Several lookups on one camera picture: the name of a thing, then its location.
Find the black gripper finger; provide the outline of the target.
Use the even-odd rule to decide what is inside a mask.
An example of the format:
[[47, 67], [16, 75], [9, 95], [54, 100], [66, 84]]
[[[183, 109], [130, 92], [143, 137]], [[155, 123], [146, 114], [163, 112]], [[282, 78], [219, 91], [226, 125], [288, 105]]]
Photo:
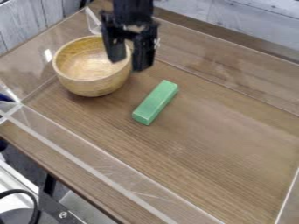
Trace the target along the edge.
[[102, 34], [108, 59], [112, 63], [116, 63], [127, 57], [124, 38], [118, 28], [106, 25], [102, 27]]
[[140, 72], [154, 65], [155, 41], [158, 40], [158, 27], [148, 26], [134, 38], [134, 70]]

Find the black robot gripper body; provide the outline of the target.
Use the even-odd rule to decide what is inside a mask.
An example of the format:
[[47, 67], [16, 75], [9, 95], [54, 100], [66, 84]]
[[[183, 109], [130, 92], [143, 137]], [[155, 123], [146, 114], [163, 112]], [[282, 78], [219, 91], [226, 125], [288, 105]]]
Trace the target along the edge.
[[112, 10], [99, 12], [102, 33], [107, 39], [158, 37], [154, 0], [112, 0]]

